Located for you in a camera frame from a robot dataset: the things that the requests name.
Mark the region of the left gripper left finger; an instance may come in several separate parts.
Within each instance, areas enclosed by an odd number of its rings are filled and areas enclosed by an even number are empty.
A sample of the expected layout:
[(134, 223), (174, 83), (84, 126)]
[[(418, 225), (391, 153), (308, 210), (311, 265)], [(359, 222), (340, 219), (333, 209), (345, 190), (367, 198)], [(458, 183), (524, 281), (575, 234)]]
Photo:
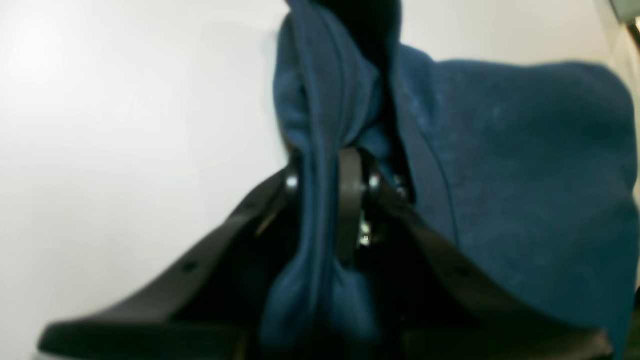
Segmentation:
[(299, 162), (134, 294), (46, 326), (39, 360), (253, 360), (270, 287), (298, 243)]

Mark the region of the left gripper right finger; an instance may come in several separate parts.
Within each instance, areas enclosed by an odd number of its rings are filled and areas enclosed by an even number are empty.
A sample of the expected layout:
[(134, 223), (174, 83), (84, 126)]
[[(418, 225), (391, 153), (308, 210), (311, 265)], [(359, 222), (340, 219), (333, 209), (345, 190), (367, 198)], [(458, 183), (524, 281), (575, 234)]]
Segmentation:
[(403, 360), (610, 360), (605, 330), (572, 326), (509, 294), (421, 219), (364, 150), (339, 152), (336, 257), (374, 280)]

